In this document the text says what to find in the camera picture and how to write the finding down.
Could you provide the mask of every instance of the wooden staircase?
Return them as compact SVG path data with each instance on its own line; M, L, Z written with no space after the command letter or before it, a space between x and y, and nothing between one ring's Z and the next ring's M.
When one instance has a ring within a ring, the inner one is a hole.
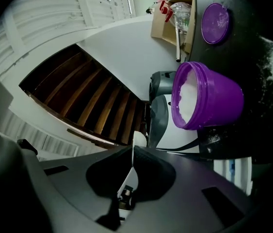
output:
M19 85L73 127L119 145L145 134L145 103L77 45L35 68Z

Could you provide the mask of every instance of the round lid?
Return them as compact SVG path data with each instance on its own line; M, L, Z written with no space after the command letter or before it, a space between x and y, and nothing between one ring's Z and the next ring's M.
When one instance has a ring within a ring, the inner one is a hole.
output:
M229 13L227 8L219 3L213 3L206 8L202 17L202 36L209 44L221 42L227 35Z

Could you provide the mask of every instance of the curved white wall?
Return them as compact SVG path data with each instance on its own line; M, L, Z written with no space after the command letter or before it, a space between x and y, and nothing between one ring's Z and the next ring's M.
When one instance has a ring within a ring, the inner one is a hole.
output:
M78 43L141 100L149 100L153 73L178 68L175 46L150 36L152 19L136 17L93 29Z

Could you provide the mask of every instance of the black table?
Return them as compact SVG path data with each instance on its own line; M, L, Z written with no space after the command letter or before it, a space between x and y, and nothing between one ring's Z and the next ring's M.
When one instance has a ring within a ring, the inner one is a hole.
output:
M217 2L229 9L231 31L225 42L207 44L201 34L205 9ZM196 24L189 61L204 63L236 81L244 93L244 109L232 125L198 130L200 154L208 159L253 157L253 163L273 162L273 82L269 43L273 40L273 4L270 0L196 0Z

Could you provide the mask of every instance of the wooden stair tread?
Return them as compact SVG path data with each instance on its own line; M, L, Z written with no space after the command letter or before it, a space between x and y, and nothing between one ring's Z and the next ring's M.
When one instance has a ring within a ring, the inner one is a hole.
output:
M117 110L117 113L115 115L113 124L112 124L112 128L109 134L109 138L112 140L115 140L117 138L117 134L118 134L118 130L121 124L121 120L123 117L123 113L126 109L127 103L128 103L128 98L130 96L130 92L125 92L123 94L122 100L120 102L119 108Z
M58 67L56 67L51 73L49 73L40 83L39 85L35 88L35 90L33 91L33 94L36 93L36 91L41 87L42 84L45 83L45 81L55 72L57 72L60 68L64 67L66 64L68 64L68 62L70 62L73 58L77 58L79 56L81 56L82 53L76 53L74 56L70 57L69 59L65 60L62 64L60 64Z
M94 128L95 133L102 134L104 125L105 125L108 115L112 109L113 103L115 102L115 100L119 94L120 89L121 89L121 86L117 85L116 88L113 90L112 94L110 95L108 101L106 102L104 109L103 109L101 115L99 116L98 121L95 125L95 128Z
M64 108L61 110L60 114L62 116L66 116L72 105L75 103L77 98L81 95L83 90L92 82L92 80L97 76L97 74L101 71L101 69L97 69L95 72L93 72L82 84L79 86L79 88L74 92L74 94L71 96L71 98L67 101Z
M139 106L139 110L137 112L136 120L135 120L135 128L134 131L140 131L141 123L142 123L142 115L143 115L143 108Z
M109 84L109 82L111 81L112 77L108 77L106 78L102 84L100 85L100 87L96 90L96 92L94 93L94 95L91 97L89 103L87 104L87 106L84 108L80 118L78 119L77 124L80 126L84 126L84 124L86 123L92 109L94 108L95 104L97 103L98 99L100 98L100 96L102 95L102 93L104 92L104 90L106 89L107 85Z
M69 81L70 78L72 78L79 70L81 70L83 67L85 67L87 64L89 64L92 61L92 59L88 60L84 64L77 67L75 70L73 70L69 75L67 75L51 92L51 94L47 97L45 104L48 105L48 103L53 99L55 94L66 84L67 81Z
M124 144L128 144L128 139L130 137L131 127L132 127L133 118L135 114L136 102L137 102L136 98L132 100L129 111L128 111L127 120L126 120L123 133L121 136L121 142Z

